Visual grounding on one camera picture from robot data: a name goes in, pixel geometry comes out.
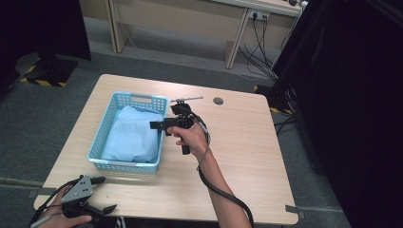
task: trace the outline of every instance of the yellow black tape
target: yellow black tape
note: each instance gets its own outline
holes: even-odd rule
[[[279,109],[279,108],[275,108],[275,107],[270,107],[270,111],[277,112],[277,113],[282,113],[282,114],[287,114],[287,115],[292,115],[293,114],[293,112],[291,110]]]
[[[29,78],[23,78],[23,79],[21,79],[20,82],[21,83],[31,83],[31,84],[36,84],[36,85],[40,85],[40,86],[56,86],[56,87],[66,86],[66,83],[45,81],[45,80],[39,80],[39,79],[29,79]]]
[[[27,73],[31,73],[35,69],[36,65],[31,66],[28,70]]]

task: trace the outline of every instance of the folded towel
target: folded towel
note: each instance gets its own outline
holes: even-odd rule
[[[163,121],[155,110],[126,106],[110,129],[101,159],[149,162],[158,156],[158,130],[150,122]]]

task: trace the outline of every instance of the black cable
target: black cable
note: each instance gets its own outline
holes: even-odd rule
[[[275,125],[283,125],[283,124],[294,124],[294,123],[296,123],[297,121],[291,121],[291,122],[288,122],[288,123],[275,123]]]
[[[251,54],[251,52],[249,51],[249,49],[246,47],[246,44],[243,44],[243,47],[244,47],[245,50],[248,52],[248,54]],[[254,57],[255,59],[261,61],[263,64],[266,65],[266,63],[265,63],[264,61],[262,61],[260,58],[258,58],[257,56],[254,55],[253,57]]]
[[[286,125],[289,124],[289,121],[292,120],[294,118],[294,116],[291,116],[289,118],[287,118],[287,120],[285,120],[283,123],[281,123],[281,126],[279,127],[278,131],[276,132],[276,135],[278,135],[279,131]]]
[[[189,109],[187,109],[187,108],[185,108],[185,107],[182,107],[182,106],[177,106],[177,108],[178,108],[178,109],[181,109],[181,110],[183,110],[183,111],[186,111],[186,112],[187,112],[187,116],[192,115],[194,118],[196,118],[196,120],[197,120],[198,122],[202,123],[202,124],[204,125],[204,127],[207,127],[207,125],[204,123],[204,121],[202,120],[202,118],[201,118],[200,116],[196,115],[196,113],[194,113],[193,111],[191,111],[191,110],[189,110]]]
[[[231,201],[233,201],[234,203],[236,203],[238,206],[240,206],[245,212],[246,215],[248,216],[249,219],[249,223],[251,224],[251,227],[254,227],[254,220],[253,220],[253,216],[252,216],[252,212],[249,209],[249,207],[240,199],[236,198],[235,196],[232,196],[222,190],[220,190],[219,188],[217,188],[216,186],[214,186],[213,184],[211,184],[207,178],[204,176],[204,174],[202,173],[202,170],[199,169],[199,175],[201,177],[201,181],[204,183],[205,186],[207,186],[211,191],[215,192],[216,194],[229,199]]]
[[[264,20],[264,23],[263,23],[263,34],[262,34],[261,38],[259,38],[258,32],[257,32],[257,30],[256,30],[256,25],[255,25],[256,19],[253,20],[253,25],[254,25],[254,29],[255,29],[255,34],[256,34],[256,36],[257,36],[257,41],[258,41],[258,45],[255,47],[255,49],[254,49],[252,52],[250,52],[250,51],[246,48],[246,45],[244,44],[245,50],[249,53],[249,56],[246,56],[246,54],[242,51],[242,49],[241,49],[240,47],[239,47],[239,50],[240,50],[240,52],[242,53],[242,55],[245,57],[245,59],[247,59],[246,66],[247,66],[247,68],[249,69],[250,72],[255,73],[255,74],[258,74],[258,75],[261,75],[261,76],[264,76],[264,77],[269,78],[269,79],[272,79],[272,80],[276,80],[276,77],[274,77],[273,74],[271,73],[271,69],[270,69],[270,66],[269,66],[269,63],[270,63],[270,65],[273,65],[273,63],[267,58],[266,53],[265,53],[265,50],[262,49],[262,47],[261,47],[261,42],[262,42],[262,41],[263,41],[263,45],[264,45],[264,35],[265,35],[265,32],[266,32],[266,30],[267,30],[267,25],[268,25],[268,20],[267,20],[267,18],[264,18],[264,19],[265,19],[265,20]],[[260,58],[258,58],[258,57],[256,57],[256,56],[254,55],[254,53],[256,52],[256,50],[257,50],[258,48],[260,49],[261,53],[263,54],[264,61],[262,61]],[[254,61],[253,58],[256,58],[257,60],[259,60],[259,61],[261,61],[262,63],[264,63],[265,66],[266,66],[266,68],[267,68],[267,70],[265,70],[265,69],[263,68],[263,66],[259,65],[256,61]],[[249,67],[249,64],[250,64],[250,63],[253,64],[253,65],[254,65],[256,68],[258,68],[260,71],[262,71],[265,75],[253,71],[253,70]]]
[[[249,57],[248,56],[246,56],[246,54],[242,51],[242,49],[239,47],[239,49],[240,49],[240,52],[243,54],[243,56],[245,57],[245,59],[248,59]],[[249,68],[249,62],[250,63],[252,63],[256,68],[258,68],[260,71],[262,71],[263,73],[265,73],[265,74],[261,74],[261,73],[258,73],[258,72],[255,72],[255,71],[253,71],[251,68]],[[249,71],[250,72],[252,72],[252,73],[254,73],[254,74],[258,74],[258,75],[261,75],[261,76],[263,76],[263,77],[265,77],[265,78],[269,78],[269,76],[268,76],[268,72],[266,72],[265,71],[265,69],[261,66],[261,65],[259,65],[258,63],[256,63],[254,60],[248,60],[248,62],[246,63],[246,66],[247,66],[247,68],[249,69]]]
[[[289,130],[292,130],[292,129],[296,128],[296,127],[297,127],[297,124],[293,125],[292,127],[288,128],[288,129],[280,131],[279,134],[283,133],[283,132],[286,132],[286,131],[289,131]]]
[[[259,40],[258,31],[256,30],[255,21],[253,21],[253,28],[254,28],[254,30],[255,30],[255,35],[256,35],[256,38],[257,38],[257,40],[258,40],[258,47],[259,47],[261,53],[262,53],[263,56],[264,56],[264,62],[265,62],[265,64],[266,64],[266,67],[269,69],[269,64],[268,64],[268,62],[270,62],[271,65],[272,65],[273,63],[266,57],[266,50],[265,50],[263,47],[261,47],[261,42],[262,42],[262,41],[263,41],[263,44],[264,44],[264,35],[265,35],[265,33],[266,33],[266,30],[267,30],[267,24],[268,24],[268,21],[267,21],[267,18],[265,18],[264,23],[263,23],[263,34],[261,35],[261,38],[260,38],[260,40]]]

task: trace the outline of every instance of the basket handle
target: basket handle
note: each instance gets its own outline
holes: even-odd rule
[[[134,102],[148,102],[151,103],[153,96],[141,93],[130,93],[131,100]]]
[[[109,161],[108,164],[120,165],[120,166],[130,166],[130,167],[136,167],[137,166],[136,162],[125,162],[125,161]]]

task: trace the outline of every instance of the table leg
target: table leg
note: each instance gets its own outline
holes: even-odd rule
[[[234,64],[235,57],[237,56],[238,48],[240,46],[240,41],[242,40],[243,32],[245,31],[246,24],[248,23],[250,9],[245,8],[243,15],[240,18],[240,25],[238,27],[237,35],[232,41],[225,42],[225,67],[232,68]]]
[[[121,20],[119,19],[119,13],[114,0],[106,1],[113,51],[120,53],[125,47],[125,43],[127,42],[128,36],[130,35],[131,30],[133,30],[133,27],[120,22]]]

